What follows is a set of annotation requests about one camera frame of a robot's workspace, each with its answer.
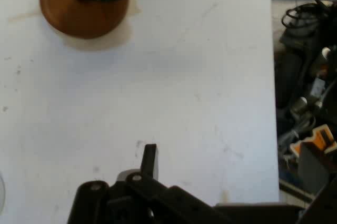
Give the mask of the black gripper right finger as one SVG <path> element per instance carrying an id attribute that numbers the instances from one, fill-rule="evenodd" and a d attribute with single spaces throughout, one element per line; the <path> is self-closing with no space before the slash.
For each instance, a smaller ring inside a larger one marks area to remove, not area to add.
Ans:
<path id="1" fill-rule="evenodd" d="M 322 188 L 307 208 L 284 203 L 216 206 L 232 223 L 336 223 L 336 181 Z"/>

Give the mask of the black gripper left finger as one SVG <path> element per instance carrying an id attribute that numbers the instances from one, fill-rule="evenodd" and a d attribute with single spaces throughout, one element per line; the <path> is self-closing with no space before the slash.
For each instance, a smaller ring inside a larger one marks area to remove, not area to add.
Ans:
<path id="1" fill-rule="evenodd" d="M 156 144 L 144 148 L 141 166 L 112 186 L 101 180 L 77 189 L 68 223 L 231 223 L 231 219 L 180 187 L 155 177 Z"/>

